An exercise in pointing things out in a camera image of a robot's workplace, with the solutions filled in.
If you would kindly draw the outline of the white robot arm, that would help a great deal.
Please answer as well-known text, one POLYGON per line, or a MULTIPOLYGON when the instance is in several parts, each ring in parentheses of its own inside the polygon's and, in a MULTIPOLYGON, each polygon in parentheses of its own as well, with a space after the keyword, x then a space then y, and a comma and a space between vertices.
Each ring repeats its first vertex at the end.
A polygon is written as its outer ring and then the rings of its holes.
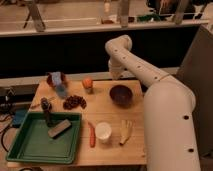
POLYGON ((122 35, 106 42, 108 67, 114 79, 130 71, 147 91, 143 98, 147 171, 201 171, 192 113, 193 91, 168 72, 131 52, 122 35))

